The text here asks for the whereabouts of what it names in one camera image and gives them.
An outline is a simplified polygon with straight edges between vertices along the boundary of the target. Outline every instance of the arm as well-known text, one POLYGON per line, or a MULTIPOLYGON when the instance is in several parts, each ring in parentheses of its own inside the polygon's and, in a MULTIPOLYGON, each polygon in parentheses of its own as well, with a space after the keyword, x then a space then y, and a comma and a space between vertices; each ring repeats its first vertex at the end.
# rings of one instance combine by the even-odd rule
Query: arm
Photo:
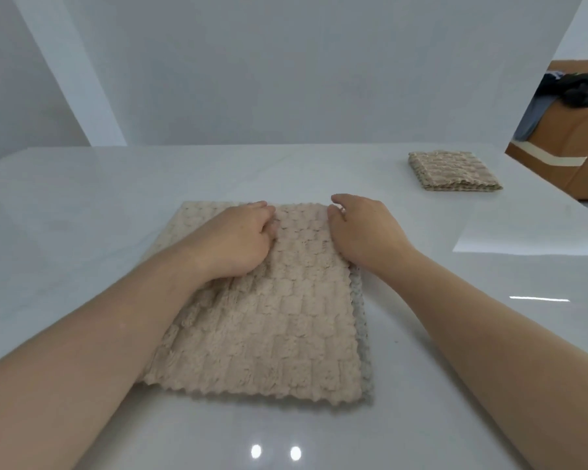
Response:
POLYGON ((0 469, 69 469, 198 287, 265 259, 265 202, 229 208, 0 360, 0 469))
POLYGON ((588 354, 417 252, 386 207, 335 195, 337 249, 407 302, 536 469, 588 469, 588 354))

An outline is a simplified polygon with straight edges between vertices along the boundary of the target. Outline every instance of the folded beige towel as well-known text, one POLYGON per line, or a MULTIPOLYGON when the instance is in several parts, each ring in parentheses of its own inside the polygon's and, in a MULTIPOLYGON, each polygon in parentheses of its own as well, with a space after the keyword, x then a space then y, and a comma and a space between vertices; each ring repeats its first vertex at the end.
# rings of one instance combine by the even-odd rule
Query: folded beige towel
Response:
MULTIPOLYGON (((144 259, 231 205, 183 203, 144 259)), ((368 391, 356 340, 366 333, 365 322, 356 332, 349 265, 333 247, 326 207, 284 205, 276 216, 279 237, 264 263, 196 292, 141 380, 186 392, 292 395, 331 404, 357 401, 368 391)))
POLYGON ((430 191, 489 192, 503 188, 487 166, 469 151, 414 151, 409 154, 409 165, 423 188, 430 191))

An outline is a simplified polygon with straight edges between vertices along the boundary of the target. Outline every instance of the pile of clothes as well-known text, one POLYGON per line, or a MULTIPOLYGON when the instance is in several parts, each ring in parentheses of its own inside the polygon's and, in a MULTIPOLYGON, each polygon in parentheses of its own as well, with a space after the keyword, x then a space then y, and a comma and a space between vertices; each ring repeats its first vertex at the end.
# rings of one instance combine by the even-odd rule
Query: pile of clothes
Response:
POLYGON ((588 107, 588 72, 565 74, 559 70, 547 71, 514 132, 514 140, 526 141, 556 99, 569 107, 588 107))

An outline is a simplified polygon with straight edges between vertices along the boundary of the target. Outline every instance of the person's right arm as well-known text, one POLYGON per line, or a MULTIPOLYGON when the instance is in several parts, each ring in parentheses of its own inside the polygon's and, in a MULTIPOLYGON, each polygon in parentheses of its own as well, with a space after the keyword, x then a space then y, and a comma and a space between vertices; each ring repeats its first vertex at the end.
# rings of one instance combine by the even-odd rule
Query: person's right arm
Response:
POLYGON ((338 251, 406 301, 529 463, 588 469, 588 354, 416 251, 383 203, 332 200, 338 251))

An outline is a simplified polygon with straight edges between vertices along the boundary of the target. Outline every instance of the white table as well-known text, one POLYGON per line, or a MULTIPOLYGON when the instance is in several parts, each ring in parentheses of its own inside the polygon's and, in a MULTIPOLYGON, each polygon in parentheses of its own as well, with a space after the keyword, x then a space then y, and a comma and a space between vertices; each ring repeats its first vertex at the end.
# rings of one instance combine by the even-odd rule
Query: white table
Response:
MULTIPOLYGON (((588 210, 492 147, 397 144, 29 149, 0 160, 0 356, 125 274, 183 200, 328 203, 335 192, 383 200, 423 252, 588 351, 588 210), (421 189, 407 153, 458 147, 505 189, 421 189)), ((407 306, 375 277, 364 288, 372 406, 136 388, 79 468, 523 467, 407 306)))

